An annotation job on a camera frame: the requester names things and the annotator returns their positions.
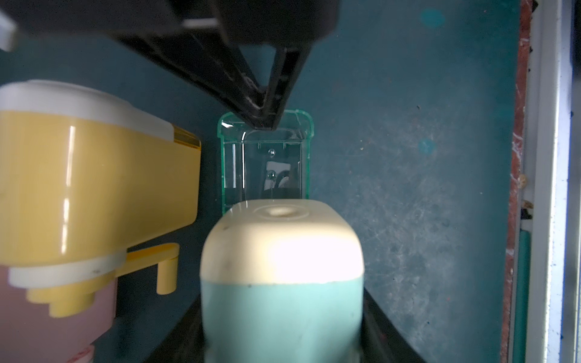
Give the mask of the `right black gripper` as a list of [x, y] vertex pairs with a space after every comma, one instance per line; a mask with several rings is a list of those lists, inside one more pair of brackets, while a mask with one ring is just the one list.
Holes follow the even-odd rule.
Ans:
[[[30, 35], [116, 35], [117, 42], [207, 92], [249, 126], [272, 131], [312, 47], [277, 48], [264, 92], [240, 48], [225, 43], [313, 44], [336, 28], [340, 2], [3, 1], [1, 11]], [[215, 31], [225, 43], [216, 33], [187, 31]]]

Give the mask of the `green clear tray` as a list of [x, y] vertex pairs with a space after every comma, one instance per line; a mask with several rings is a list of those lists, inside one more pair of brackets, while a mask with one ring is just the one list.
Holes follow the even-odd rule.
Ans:
[[222, 212], [250, 200], [308, 199], [313, 118], [285, 110], [274, 131], [252, 129], [234, 113], [217, 125]]

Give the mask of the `yellow pencil sharpener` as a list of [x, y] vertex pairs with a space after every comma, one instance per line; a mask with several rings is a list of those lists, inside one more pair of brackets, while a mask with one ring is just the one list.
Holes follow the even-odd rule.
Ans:
[[53, 318], [124, 275], [177, 285], [179, 245], [142, 243], [198, 214], [201, 141], [104, 92], [30, 80], [1, 87], [1, 263]]

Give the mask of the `green pencil sharpener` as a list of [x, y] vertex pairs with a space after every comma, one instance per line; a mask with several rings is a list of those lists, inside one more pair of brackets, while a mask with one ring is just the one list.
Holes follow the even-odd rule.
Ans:
[[201, 257], [207, 362], [358, 362], [365, 264], [330, 206], [255, 200], [217, 222]]

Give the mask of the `pink pencil sharpener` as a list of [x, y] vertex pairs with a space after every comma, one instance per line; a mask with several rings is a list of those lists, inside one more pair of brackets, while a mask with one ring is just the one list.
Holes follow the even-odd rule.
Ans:
[[47, 305], [28, 302], [24, 290], [8, 284], [1, 267], [1, 361], [66, 362], [113, 325], [117, 283], [95, 295], [92, 306], [75, 316], [53, 319]]

